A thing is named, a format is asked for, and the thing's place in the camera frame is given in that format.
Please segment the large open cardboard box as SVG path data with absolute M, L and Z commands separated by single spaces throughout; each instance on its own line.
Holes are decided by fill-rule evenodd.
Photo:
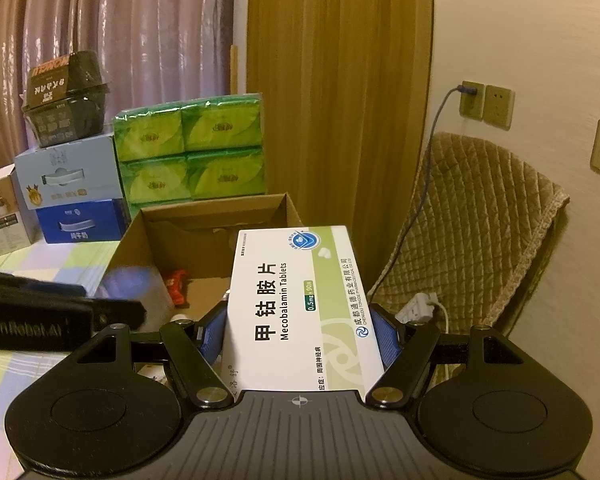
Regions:
M 184 269 L 191 282 L 187 303 L 194 318 L 202 318 L 230 287 L 238 234 L 242 230 L 300 226 L 286 194 L 265 194 L 200 200 L 137 214 L 112 256 L 108 273 L 122 266 L 148 266 L 151 291 L 140 301 L 146 318 L 140 334 L 150 336 L 169 322 L 174 304 L 162 276 Z

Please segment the blue floss pick box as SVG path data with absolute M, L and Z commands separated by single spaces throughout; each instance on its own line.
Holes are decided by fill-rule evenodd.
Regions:
M 151 291 L 151 279 L 148 266 L 122 266 L 104 275 L 95 297 L 143 301 Z

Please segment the wall power outlet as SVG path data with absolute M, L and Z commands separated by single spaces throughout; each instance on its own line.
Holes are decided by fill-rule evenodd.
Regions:
M 462 82 L 462 91 L 460 92 L 460 116 L 472 120 L 483 118 L 484 98 L 486 97 L 486 85 L 481 82 L 468 81 Z

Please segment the light blue milk carton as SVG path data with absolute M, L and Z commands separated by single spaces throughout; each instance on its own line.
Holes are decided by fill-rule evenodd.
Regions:
M 123 197 L 112 133 L 25 151 L 15 168 L 31 210 Z

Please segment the green tissue pack stack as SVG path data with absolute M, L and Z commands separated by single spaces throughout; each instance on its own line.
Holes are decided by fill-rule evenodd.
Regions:
M 112 125 L 132 216 L 145 207 L 266 192 L 260 94 L 133 108 Z

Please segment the quilted beige chair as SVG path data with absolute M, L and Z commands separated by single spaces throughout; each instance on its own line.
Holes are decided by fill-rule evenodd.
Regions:
M 416 292 L 435 292 L 451 333 L 488 324 L 509 334 L 550 260 L 568 202 L 562 186 L 507 148 L 437 133 L 367 297 L 396 314 Z

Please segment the red candy wrapper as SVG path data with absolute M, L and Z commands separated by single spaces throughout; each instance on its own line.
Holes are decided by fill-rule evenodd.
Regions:
M 186 286 L 188 281 L 187 271 L 184 269 L 178 269 L 166 272 L 163 274 L 162 279 L 174 306 L 177 308 L 186 307 Z

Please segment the white humidifier product box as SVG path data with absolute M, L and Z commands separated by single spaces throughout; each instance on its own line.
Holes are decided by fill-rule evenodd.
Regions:
M 21 192 L 15 165 L 0 168 L 0 257 L 32 245 L 38 219 Z

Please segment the dark blue milk carton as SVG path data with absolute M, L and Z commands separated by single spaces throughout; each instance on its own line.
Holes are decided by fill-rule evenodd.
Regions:
M 121 240 L 129 225 L 124 200 L 95 200 L 36 211 L 48 244 Z

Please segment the purple curtain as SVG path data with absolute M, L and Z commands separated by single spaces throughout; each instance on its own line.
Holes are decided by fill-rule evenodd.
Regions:
M 233 0 L 0 0 L 0 167 L 35 144 L 22 116 L 30 69 L 96 53 L 106 115 L 228 91 Z

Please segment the white Mecobalamin tablet box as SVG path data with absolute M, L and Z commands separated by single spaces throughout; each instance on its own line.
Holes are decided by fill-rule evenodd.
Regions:
M 365 396 L 383 372 L 345 226 L 239 232 L 221 354 L 221 378 L 234 396 Z

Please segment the black food container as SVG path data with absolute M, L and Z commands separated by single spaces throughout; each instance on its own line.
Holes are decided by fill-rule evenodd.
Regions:
M 94 51 L 72 52 L 31 68 L 22 112 L 38 146 L 101 133 L 108 92 Z

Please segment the white power strip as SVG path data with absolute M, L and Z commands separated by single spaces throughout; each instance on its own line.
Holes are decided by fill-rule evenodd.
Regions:
M 434 318 L 437 302 L 438 296 L 435 292 L 416 292 L 394 317 L 403 324 L 428 323 Z

